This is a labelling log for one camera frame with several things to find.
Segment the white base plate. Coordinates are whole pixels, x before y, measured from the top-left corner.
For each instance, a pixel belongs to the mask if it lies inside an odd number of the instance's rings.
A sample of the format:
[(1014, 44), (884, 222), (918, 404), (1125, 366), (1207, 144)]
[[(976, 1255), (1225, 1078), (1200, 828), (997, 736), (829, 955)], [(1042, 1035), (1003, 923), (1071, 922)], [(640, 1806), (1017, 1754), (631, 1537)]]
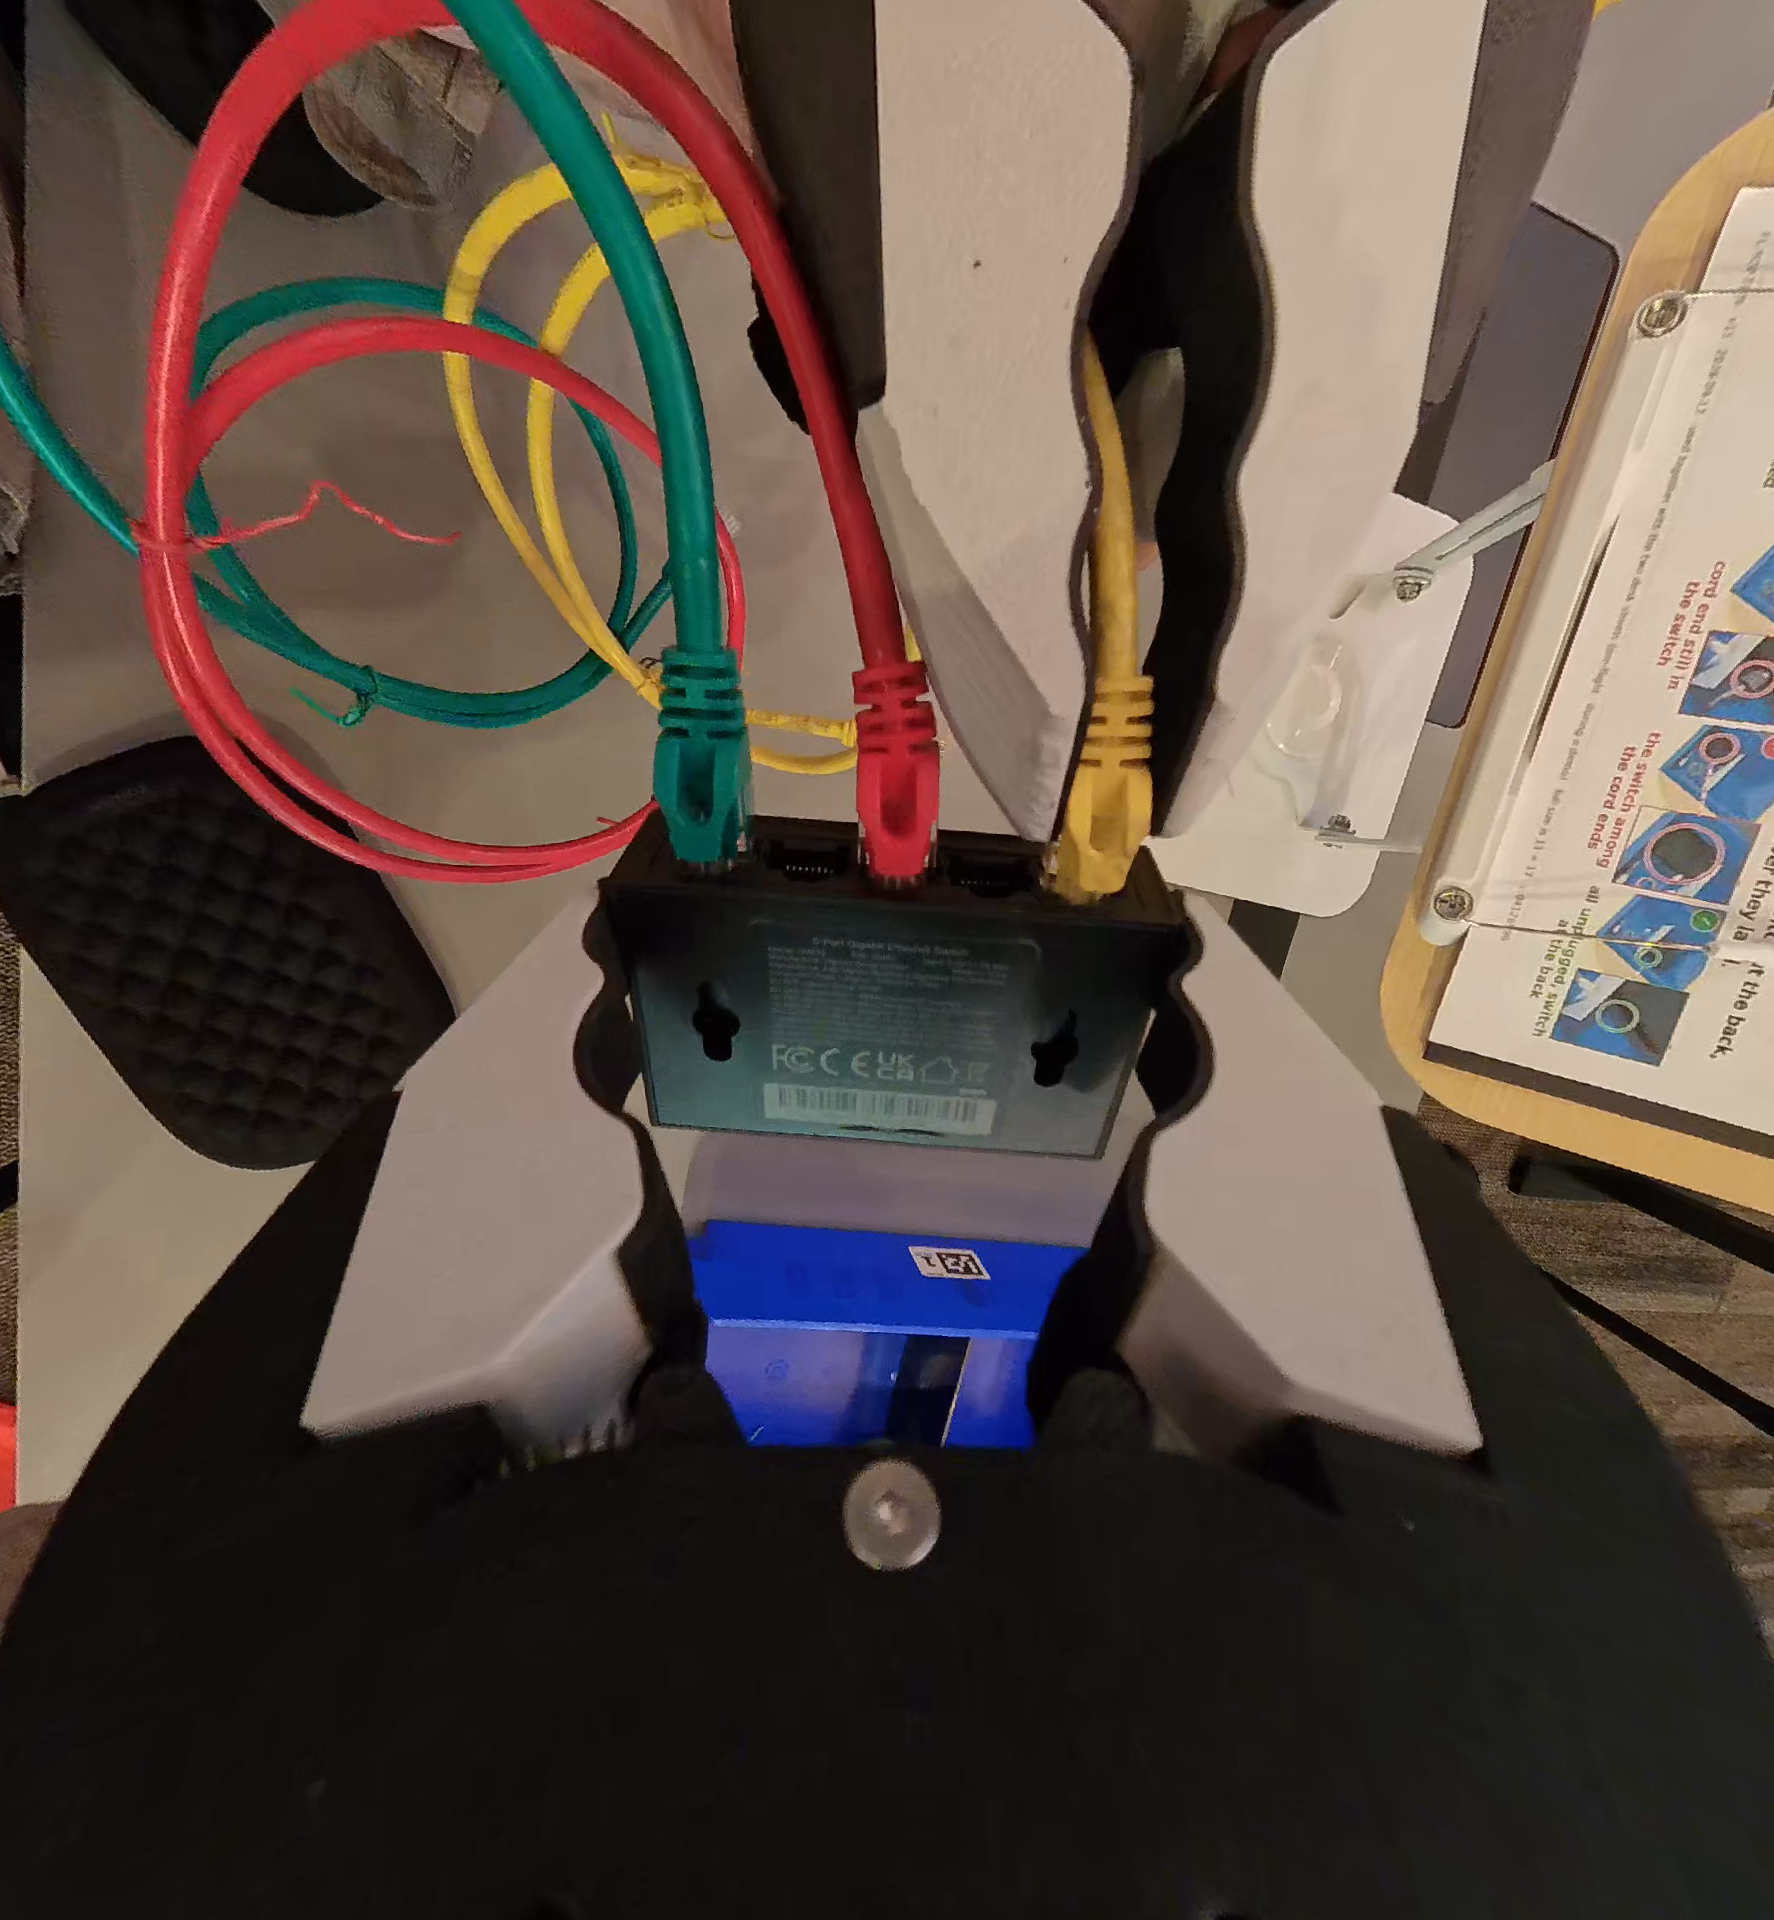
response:
[[(1461, 562), (1413, 603), (1387, 573), (1454, 518), (1391, 494), (1337, 609), (1290, 651), (1276, 708), (1191, 826), (1156, 835), (1162, 876), (1308, 918), (1347, 912), (1373, 879), (1471, 585)], [(1331, 815), (1361, 845), (1323, 847)]]

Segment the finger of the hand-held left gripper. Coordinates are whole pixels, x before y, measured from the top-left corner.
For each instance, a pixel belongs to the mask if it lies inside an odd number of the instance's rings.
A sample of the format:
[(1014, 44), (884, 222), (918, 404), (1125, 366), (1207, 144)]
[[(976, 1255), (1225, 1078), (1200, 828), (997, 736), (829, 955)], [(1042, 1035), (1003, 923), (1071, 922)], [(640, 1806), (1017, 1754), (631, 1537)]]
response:
[(1082, 336), (1171, 77), (1171, 4), (828, 8), (860, 464), (953, 739), (1029, 839), (1059, 828), (1092, 694)]
[(1413, 442), (1483, 4), (1306, 4), (1174, 158), (1185, 382), (1158, 502), (1156, 832), (1190, 828), (1334, 609)]

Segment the black network switch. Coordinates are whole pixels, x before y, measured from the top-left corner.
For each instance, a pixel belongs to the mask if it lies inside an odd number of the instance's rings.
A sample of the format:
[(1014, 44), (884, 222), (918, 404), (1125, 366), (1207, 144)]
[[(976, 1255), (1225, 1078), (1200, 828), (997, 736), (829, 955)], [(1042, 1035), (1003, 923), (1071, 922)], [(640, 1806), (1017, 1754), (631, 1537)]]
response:
[(651, 1119), (701, 1133), (1097, 1159), (1187, 947), (1148, 857), (1074, 904), (970, 829), (895, 892), (850, 824), (759, 818), (715, 874), (651, 824), (599, 896)]

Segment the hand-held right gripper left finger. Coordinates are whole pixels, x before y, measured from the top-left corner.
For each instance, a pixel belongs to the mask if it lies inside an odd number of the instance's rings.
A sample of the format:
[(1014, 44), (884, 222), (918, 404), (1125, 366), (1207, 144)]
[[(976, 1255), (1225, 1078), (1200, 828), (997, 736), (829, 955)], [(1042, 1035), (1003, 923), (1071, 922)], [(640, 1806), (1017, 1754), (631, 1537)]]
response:
[(480, 1407), (518, 1442), (616, 1420), (701, 1364), (681, 1208), (646, 1126), (611, 923), (576, 899), (406, 1071), (303, 1423)]

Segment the printed instruction sheet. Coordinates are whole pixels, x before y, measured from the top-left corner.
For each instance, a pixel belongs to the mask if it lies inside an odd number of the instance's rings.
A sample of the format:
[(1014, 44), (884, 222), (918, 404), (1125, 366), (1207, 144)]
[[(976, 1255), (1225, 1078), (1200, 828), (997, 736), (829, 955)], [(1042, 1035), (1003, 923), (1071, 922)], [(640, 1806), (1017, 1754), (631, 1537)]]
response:
[(1522, 622), (1524, 754), (1441, 876), (1471, 909), (1426, 1053), (1774, 1148), (1774, 185), (1623, 371), (1627, 459)]

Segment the wooden instruction board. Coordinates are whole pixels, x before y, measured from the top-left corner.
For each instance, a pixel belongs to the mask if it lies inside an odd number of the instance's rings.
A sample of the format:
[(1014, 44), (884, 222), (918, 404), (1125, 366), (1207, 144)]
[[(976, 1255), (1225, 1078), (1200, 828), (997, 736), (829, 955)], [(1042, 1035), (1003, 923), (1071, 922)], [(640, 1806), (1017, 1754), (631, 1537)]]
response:
[(1766, 1151), (1703, 1138), (1685, 1116), (1646, 1119), (1586, 1103), (1567, 1084), (1546, 1090), (1506, 1082), (1494, 1062), (1426, 1053), (1454, 969), (1435, 906), (1442, 892), (1480, 890), (1483, 847), (1506, 808), (1506, 788), (1538, 728), (1553, 661), (1591, 568), (1591, 537), (1605, 518), (1605, 484), (1634, 442), (1616, 423), (1616, 385), (1638, 347), (1636, 317), (1648, 301), (1692, 290), (1712, 256), (1736, 196), (1774, 185), (1774, 105), (1725, 136), (1675, 180), (1621, 251), (1621, 274), (1591, 339), (1552, 482), (1512, 566), (1482, 661), (1467, 722), (1442, 794), (1423, 837), (1417, 876), (1381, 971), (1379, 1018), (1420, 1090), (1459, 1116), (1556, 1152), (1621, 1168), (1692, 1193), (1774, 1217), (1774, 1145)]

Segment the blue plastic bin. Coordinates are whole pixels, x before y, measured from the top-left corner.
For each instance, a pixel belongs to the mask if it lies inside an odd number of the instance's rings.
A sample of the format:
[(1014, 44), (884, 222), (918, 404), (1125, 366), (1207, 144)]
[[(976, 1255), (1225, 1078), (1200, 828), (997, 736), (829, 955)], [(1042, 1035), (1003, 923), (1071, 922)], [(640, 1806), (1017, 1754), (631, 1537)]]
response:
[(1080, 1246), (712, 1221), (708, 1369), (755, 1448), (1029, 1450), (1029, 1362)]

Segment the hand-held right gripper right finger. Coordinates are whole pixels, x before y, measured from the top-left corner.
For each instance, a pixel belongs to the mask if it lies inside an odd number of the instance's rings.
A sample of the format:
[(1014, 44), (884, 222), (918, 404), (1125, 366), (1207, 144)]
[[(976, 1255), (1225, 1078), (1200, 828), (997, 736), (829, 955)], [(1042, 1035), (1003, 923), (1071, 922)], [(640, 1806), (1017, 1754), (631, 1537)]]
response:
[(1156, 1112), (1067, 1273), (1067, 1374), (1202, 1455), (1291, 1419), (1438, 1455), (1480, 1426), (1372, 1084), (1197, 899), (1140, 1055)]

